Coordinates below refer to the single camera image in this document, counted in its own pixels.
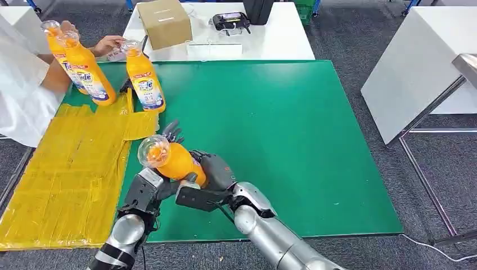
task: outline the white lab coat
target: white lab coat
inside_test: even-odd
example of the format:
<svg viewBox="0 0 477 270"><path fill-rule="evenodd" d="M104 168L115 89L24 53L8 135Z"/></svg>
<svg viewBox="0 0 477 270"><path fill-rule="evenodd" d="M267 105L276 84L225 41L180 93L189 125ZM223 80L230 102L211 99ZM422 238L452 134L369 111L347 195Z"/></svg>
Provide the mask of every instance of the white lab coat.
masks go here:
<svg viewBox="0 0 477 270"><path fill-rule="evenodd" d="M49 65L0 15L0 134L37 147L64 94L41 87Z"/></svg>

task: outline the gray carpet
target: gray carpet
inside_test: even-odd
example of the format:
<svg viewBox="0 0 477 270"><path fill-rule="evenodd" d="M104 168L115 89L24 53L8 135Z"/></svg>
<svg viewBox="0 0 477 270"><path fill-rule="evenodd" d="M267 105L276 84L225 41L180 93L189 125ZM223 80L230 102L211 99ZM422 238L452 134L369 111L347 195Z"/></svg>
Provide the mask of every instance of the gray carpet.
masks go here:
<svg viewBox="0 0 477 270"><path fill-rule="evenodd" d="M122 1L41 0L37 4L44 10L43 19L73 21L88 46L102 35L121 34L128 20ZM406 234L425 242L447 236L446 229L401 146L387 148L383 145L359 92L401 24L399 15L403 7L400 0L323 0L319 17L306 27L306 32L316 58L331 59L335 65ZM477 127L475 119L433 116L422 125ZM476 139L477 136L422 134L412 134L407 139L448 209L452 222L461 232L477 228ZM0 141L2 181L7 178L5 174L10 172L12 164L20 159L22 148L15 147ZM307 241L323 255L349 269L477 269L475 259L454 263L401 236ZM148 244L145 250L147 269L270 269L249 242ZM477 241L443 250L455 258L477 254ZM0 255L0 269L84 269L94 253L91 249L7 252ZM141 256L134 269L142 269Z"/></svg>

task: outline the white desk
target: white desk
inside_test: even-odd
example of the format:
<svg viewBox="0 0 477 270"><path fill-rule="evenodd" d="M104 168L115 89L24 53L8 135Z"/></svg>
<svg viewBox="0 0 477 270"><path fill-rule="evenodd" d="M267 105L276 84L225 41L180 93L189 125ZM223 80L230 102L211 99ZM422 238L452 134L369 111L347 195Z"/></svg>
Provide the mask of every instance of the white desk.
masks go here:
<svg viewBox="0 0 477 270"><path fill-rule="evenodd" d="M477 53L477 7L413 7L361 94L386 144L460 75L452 61ZM476 114L477 89L462 85L433 114Z"/></svg>
<svg viewBox="0 0 477 270"><path fill-rule="evenodd" d="M0 7L0 15L27 38L39 53L50 53L40 25L41 21L31 7Z"/></svg>
<svg viewBox="0 0 477 270"><path fill-rule="evenodd" d="M219 34L208 21L215 14L244 12L243 3L183 3L189 14L193 42L191 44L241 43L239 56L204 56L187 54L187 45L179 44L153 51L150 42L144 52L152 61L197 61L197 60L314 60L307 35L292 2L274 3L266 25L251 25L251 34L228 37ZM134 9L123 37L141 41L145 36L137 8Z"/></svg>

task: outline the cardboard box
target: cardboard box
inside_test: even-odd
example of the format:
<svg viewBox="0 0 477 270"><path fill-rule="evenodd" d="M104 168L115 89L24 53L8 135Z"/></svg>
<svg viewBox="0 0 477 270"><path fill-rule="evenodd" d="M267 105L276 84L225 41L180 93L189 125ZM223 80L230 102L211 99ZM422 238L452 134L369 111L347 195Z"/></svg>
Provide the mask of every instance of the cardboard box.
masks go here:
<svg viewBox="0 0 477 270"><path fill-rule="evenodd" d="M143 2L137 9L153 50L192 40L191 21L178 0Z"/></svg>

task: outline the green crate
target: green crate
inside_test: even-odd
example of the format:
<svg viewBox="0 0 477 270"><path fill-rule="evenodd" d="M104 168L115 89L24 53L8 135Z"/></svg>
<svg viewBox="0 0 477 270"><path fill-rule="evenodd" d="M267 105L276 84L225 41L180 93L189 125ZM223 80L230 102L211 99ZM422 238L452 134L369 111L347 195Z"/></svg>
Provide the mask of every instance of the green crate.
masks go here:
<svg viewBox="0 0 477 270"><path fill-rule="evenodd" d="M295 4L295 6L301 23L303 25L309 25L310 19L312 18L313 6L308 6L306 4Z"/></svg>
<svg viewBox="0 0 477 270"><path fill-rule="evenodd" d="M314 6L316 0L293 0L295 2L295 5L301 5L301 6Z"/></svg>

